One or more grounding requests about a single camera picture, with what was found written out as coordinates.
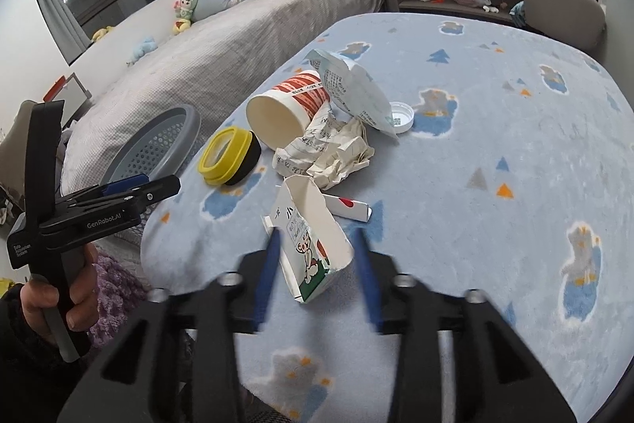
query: black sleeve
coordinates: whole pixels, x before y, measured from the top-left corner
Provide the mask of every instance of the black sleeve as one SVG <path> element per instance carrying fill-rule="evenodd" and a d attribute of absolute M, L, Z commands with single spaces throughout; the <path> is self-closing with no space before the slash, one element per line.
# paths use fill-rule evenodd
<path fill-rule="evenodd" d="M 0 410 L 3 421 L 55 423 L 83 373 L 27 325 L 21 285 L 0 300 Z"/>

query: red striped paper cup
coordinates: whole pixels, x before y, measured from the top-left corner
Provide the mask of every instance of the red striped paper cup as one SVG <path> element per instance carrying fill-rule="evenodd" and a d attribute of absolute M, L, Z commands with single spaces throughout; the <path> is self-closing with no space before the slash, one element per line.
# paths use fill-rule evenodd
<path fill-rule="evenodd" d="M 321 105 L 329 100 L 319 74 L 303 71 L 250 99 L 246 119 L 258 139 L 272 150 L 285 148 L 304 134 Z"/>

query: tape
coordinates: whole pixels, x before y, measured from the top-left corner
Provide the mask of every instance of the tape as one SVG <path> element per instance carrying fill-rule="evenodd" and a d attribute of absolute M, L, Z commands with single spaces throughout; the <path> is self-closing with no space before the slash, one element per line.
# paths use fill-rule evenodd
<path fill-rule="evenodd" d="M 208 185 L 236 185 L 253 170 L 261 153 L 252 131 L 230 126 L 211 139 L 198 170 Z"/>

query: stuffed toy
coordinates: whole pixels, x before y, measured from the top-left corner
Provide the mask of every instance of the stuffed toy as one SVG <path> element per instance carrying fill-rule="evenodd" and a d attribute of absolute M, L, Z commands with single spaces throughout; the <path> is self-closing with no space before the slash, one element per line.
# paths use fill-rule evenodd
<path fill-rule="evenodd" d="M 196 9 L 196 4 L 198 4 L 198 0 L 179 0 L 176 1 L 174 5 L 174 10 L 176 11 L 176 18 L 178 19 L 186 19 L 191 21 L 191 16 Z"/>
<path fill-rule="evenodd" d="M 191 21 L 188 19 L 176 19 L 176 22 L 174 23 L 174 27 L 172 28 L 172 33 L 173 34 L 180 34 L 183 31 L 185 31 L 185 29 L 189 29 L 191 28 Z"/>
<path fill-rule="evenodd" d="M 93 42 L 97 42 L 97 40 L 102 39 L 104 36 L 106 36 L 113 29 L 114 28 L 112 26 L 106 26 L 105 28 L 101 28 L 101 29 L 99 29 L 98 31 L 95 32 L 95 34 L 93 35 L 91 40 Z"/>
<path fill-rule="evenodd" d="M 132 52 L 132 60 L 128 62 L 128 67 L 137 63 L 137 61 L 143 58 L 147 53 L 156 51 L 158 47 L 159 46 L 157 45 L 156 42 L 154 42 L 154 39 L 151 36 L 149 38 L 146 38 L 141 43 L 141 45 L 139 45 L 139 47 L 134 49 L 134 51 Z"/>
<path fill-rule="evenodd" d="M 179 34 L 191 28 L 191 17 L 194 14 L 198 0 L 178 0 L 174 4 L 176 22 L 172 28 L 173 34 Z"/>

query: hand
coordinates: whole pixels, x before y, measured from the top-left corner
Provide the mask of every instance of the hand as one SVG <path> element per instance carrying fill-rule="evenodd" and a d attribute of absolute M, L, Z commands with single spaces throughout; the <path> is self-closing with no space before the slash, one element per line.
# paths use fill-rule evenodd
<path fill-rule="evenodd" d="M 71 300 L 75 306 L 66 314 L 66 321 L 72 331 L 87 331 L 99 319 L 97 271 L 93 266 L 97 261 L 97 250 L 94 245 L 86 244 L 84 255 L 86 266 L 71 285 Z M 55 287 L 34 279 L 20 290 L 24 319 L 33 331 L 51 344 L 55 344 L 55 338 L 46 324 L 42 309 L 56 307 L 58 299 L 59 293 Z"/>

